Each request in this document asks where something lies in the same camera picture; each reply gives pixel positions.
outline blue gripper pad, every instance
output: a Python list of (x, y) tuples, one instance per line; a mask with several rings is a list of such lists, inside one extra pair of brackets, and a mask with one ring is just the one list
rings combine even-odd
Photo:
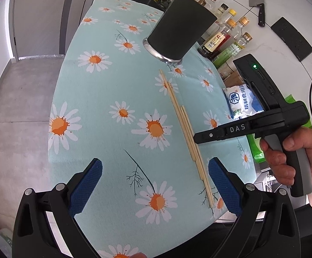
[(96, 160), (70, 196), (68, 210), (72, 218), (75, 217), (75, 214), (83, 211), (101, 176), (102, 162), (100, 160)]
[(241, 196), (218, 162), (220, 161), (217, 157), (210, 160), (209, 175), (228, 210), (238, 217), (242, 213)]

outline white and blue plastic bag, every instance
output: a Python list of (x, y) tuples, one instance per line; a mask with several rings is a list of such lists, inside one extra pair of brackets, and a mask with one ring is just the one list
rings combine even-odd
[(232, 118), (241, 119), (262, 112), (262, 106), (253, 92), (243, 84), (223, 89), (231, 109)]

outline tablecloth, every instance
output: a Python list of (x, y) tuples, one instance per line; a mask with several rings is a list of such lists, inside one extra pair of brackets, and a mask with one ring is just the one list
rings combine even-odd
[[(214, 183), (213, 209), (159, 70), (195, 132), (230, 121), (223, 81), (194, 46), (182, 65), (143, 47), (162, 12), (130, 0), (95, 0), (66, 53), (50, 115), (52, 183), (93, 158), (103, 175), (76, 220), (102, 257), (154, 257), (189, 240), (227, 209)], [(243, 182), (255, 169), (246, 137), (199, 146)]]

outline wooden chopstick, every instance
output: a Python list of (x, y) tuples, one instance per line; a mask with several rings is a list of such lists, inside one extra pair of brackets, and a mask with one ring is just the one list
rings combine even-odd
[(159, 71), (160, 71), (162, 79), (166, 85), (166, 88), (169, 92), (169, 96), (170, 96), (171, 102), (174, 106), (176, 115), (180, 121), (180, 126), (182, 128), (182, 131), (184, 132), (185, 140), (186, 140), (189, 152), (191, 154), (192, 160), (195, 161), (195, 163), (197, 165), (198, 172), (199, 172), (200, 179), (203, 180), (203, 182), (204, 182), (207, 198), (208, 198), (209, 203), (210, 203), (210, 208), (213, 208), (213, 199), (212, 199), (211, 187), (209, 185), (209, 181), (208, 181), (207, 175), (205, 173), (204, 162), (203, 162), (201, 153), (199, 151), (199, 147), (193, 140), (194, 132), (193, 132), (191, 124), (189, 123), (189, 119), (188, 119), (185, 107), (184, 106), (180, 107), (179, 103), (177, 102), (174, 91), (173, 91), (172, 87), (170, 86), (166, 76), (164, 75), (162, 70), (159, 70)]
[[(182, 105), (181, 106), (181, 110), (184, 113), (185, 119), (187, 121), (187, 125), (190, 128), (191, 135), (193, 137), (194, 136), (194, 131), (193, 131), (192, 125), (191, 125), (191, 123), (189, 121), (188, 114), (186, 112), (185, 106)], [(206, 195), (207, 195), (207, 198), (208, 198), (209, 203), (210, 203), (210, 208), (213, 208), (213, 197), (212, 197), (212, 192), (211, 192), (211, 186), (210, 186), (210, 183), (209, 183), (209, 179), (207, 177), (207, 173), (206, 173), (206, 170), (205, 170), (205, 163), (204, 163), (203, 158), (201, 156), (201, 153), (200, 153), (200, 150), (199, 150), (199, 146), (194, 142), (194, 139), (192, 139), (192, 143), (193, 143), (193, 145), (195, 146), (195, 149), (196, 149), (196, 153), (197, 153), (196, 159), (198, 159), (198, 161), (199, 161), (198, 162), (199, 166), (200, 166), (200, 168), (198, 168), (199, 174), (201, 173), (203, 175), (202, 180), (204, 182)]]

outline gray tile floor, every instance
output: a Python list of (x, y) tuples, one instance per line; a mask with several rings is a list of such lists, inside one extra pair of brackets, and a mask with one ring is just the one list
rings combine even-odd
[[(13, 231), (25, 189), (32, 187), (39, 192), (52, 188), (48, 126), (63, 60), (24, 59), (12, 64), (3, 79), (0, 87), (0, 228)], [(54, 218), (50, 222), (56, 237), (61, 237)]]

